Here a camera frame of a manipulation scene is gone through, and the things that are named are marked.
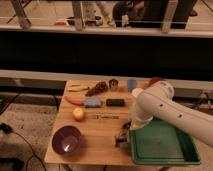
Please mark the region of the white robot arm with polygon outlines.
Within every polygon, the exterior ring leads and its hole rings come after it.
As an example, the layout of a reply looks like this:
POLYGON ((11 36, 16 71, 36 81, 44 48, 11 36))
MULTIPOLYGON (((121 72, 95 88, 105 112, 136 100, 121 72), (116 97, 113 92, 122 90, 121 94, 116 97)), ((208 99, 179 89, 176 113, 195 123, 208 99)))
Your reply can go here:
POLYGON ((143 128, 156 117, 213 147, 213 116, 174 102, 174 88, 169 82, 135 88, 132 95, 131 130, 143 128))

